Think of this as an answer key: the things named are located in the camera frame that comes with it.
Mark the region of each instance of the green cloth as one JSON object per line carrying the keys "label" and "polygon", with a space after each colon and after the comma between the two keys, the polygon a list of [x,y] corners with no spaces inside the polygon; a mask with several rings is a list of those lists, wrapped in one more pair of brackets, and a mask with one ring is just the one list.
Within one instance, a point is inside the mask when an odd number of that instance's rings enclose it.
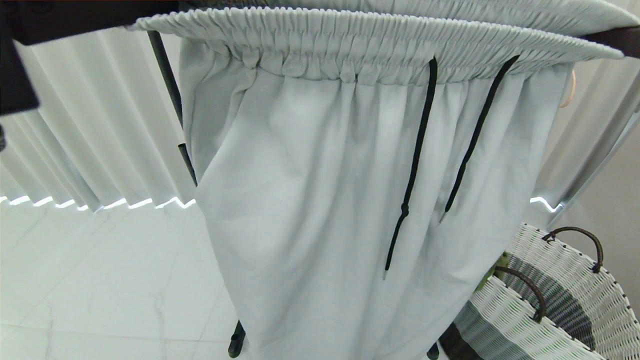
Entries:
{"label": "green cloth", "polygon": [[[509,266],[509,261],[511,261],[511,256],[507,252],[503,252],[502,255],[500,255],[500,258],[498,259],[498,261],[496,261],[495,264],[493,264],[493,266],[491,266],[489,271],[486,272],[486,274],[484,275],[482,281],[478,284],[478,286],[474,290],[474,293],[476,291],[480,291],[480,290],[482,290],[482,288],[484,288],[484,284],[486,284],[486,282],[489,281],[489,278],[491,276],[493,276],[493,274],[495,273],[495,267],[496,266],[503,266],[503,267],[506,268],[506,267]],[[502,278],[504,277],[504,273],[498,272],[497,274],[495,274],[495,276],[498,279],[502,280]]]}

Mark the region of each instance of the floor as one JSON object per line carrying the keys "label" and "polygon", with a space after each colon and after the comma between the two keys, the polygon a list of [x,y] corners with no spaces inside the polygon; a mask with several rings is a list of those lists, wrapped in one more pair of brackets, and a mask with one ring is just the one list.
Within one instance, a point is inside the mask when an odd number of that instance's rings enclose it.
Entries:
{"label": "floor", "polygon": [[228,359],[236,312],[197,205],[4,201],[0,261],[1,359]]}

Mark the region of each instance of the white wicker basket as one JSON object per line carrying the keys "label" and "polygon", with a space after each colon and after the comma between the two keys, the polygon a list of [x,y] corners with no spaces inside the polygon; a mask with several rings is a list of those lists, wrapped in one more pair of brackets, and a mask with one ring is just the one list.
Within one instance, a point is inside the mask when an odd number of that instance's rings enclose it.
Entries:
{"label": "white wicker basket", "polygon": [[[578,230],[595,239],[598,261],[560,241],[555,234]],[[451,360],[640,359],[640,325],[626,295],[602,268],[602,248],[591,233],[561,228],[550,234],[522,224],[509,268],[535,284],[546,312],[538,323],[530,305],[539,300],[519,278],[492,277],[472,296],[440,338]]]}

